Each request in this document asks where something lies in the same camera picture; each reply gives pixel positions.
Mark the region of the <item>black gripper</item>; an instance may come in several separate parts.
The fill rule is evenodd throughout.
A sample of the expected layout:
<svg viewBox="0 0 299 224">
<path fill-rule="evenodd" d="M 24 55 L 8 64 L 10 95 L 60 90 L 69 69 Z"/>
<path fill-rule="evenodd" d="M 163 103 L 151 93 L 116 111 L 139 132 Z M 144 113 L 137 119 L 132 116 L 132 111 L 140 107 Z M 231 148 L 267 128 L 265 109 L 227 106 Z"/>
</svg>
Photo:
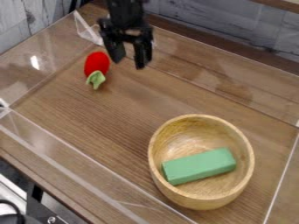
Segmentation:
<svg viewBox="0 0 299 224">
<path fill-rule="evenodd" d="M 112 61 L 119 63 L 127 56 L 124 42 L 135 42 L 135 68 L 143 69 L 152 60 L 153 42 L 153 27 L 145 18 L 140 17 L 131 24 L 121 26 L 113 23 L 111 18 L 101 17 L 97 24 L 99 34 Z"/>
</svg>

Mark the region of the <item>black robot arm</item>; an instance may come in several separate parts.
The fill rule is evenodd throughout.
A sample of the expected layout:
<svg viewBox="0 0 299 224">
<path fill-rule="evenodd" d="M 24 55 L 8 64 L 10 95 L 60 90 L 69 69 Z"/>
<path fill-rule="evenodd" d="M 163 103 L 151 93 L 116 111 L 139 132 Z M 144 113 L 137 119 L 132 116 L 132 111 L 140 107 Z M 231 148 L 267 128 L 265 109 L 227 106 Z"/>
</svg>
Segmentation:
<svg viewBox="0 0 299 224">
<path fill-rule="evenodd" d="M 143 0 L 107 0 L 108 17 L 97 19 L 99 34 L 115 63 L 127 56 L 124 43 L 133 45 L 135 68 L 152 60 L 153 27 L 145 21 Z"/>
</svg>

